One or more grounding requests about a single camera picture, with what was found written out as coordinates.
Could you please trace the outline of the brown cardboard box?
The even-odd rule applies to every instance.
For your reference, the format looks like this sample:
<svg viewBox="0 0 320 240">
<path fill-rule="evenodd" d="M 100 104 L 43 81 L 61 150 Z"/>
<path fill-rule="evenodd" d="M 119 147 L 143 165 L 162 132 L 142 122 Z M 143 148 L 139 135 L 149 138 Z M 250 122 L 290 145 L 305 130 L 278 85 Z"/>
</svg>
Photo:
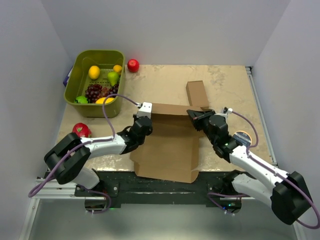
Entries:
<svg viewBox="0 0 320 240">
<path fill-rule="evenodd" d="M 203 111 L 208 106 L 153 103 L 152 133 L 130 153 L 139 177 L 193 183 L 198 177 L 200 138 L 187 110 Z"/>
</svg>

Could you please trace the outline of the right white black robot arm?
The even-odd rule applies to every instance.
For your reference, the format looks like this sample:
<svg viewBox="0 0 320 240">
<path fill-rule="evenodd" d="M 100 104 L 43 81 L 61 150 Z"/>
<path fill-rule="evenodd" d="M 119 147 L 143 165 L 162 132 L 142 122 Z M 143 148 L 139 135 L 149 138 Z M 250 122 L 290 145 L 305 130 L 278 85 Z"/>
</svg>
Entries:
<svg viewBox="0 0 320 240">
<path fill-rule="evenodd" d="M 234 113 L 231 108 L 224 108 L 221 113 L 191 109 L 186 112 L 193 127 L 204 132 L 217 156 L 245 170 L 244 173 L 234 171 L 223 183 L 227 196 L 238 193 L 239 198 L 253 197 L 269 206 L 287 225 L 299 222 L 308 209 L 315 208 L 301 174 L 288 173 L 267 163 L 250 151 L 255 144 L 246 146 L 229 134 L 227 118 Z"/>
</svg>

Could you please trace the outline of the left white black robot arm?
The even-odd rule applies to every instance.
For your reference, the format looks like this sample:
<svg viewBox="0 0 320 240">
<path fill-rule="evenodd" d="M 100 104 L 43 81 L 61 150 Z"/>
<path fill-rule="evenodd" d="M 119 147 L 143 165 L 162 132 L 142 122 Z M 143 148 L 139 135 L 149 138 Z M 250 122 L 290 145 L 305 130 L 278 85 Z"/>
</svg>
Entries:
<svg viewBox="0 0 320 240">
<path fill-rule="evenodd" d="M 135 116 L 132 126 L 114 137 L 79 137 L 67 134 L 44 157 L 44 161 L 60 185 L 75 183 L 85 187 L 92 196 L 104 190 L 98 174 L 85 167 L 87 160 L 106 155 L 124 155 L 136 150 L 153 131 L 150 116 Z"/>
</svg>

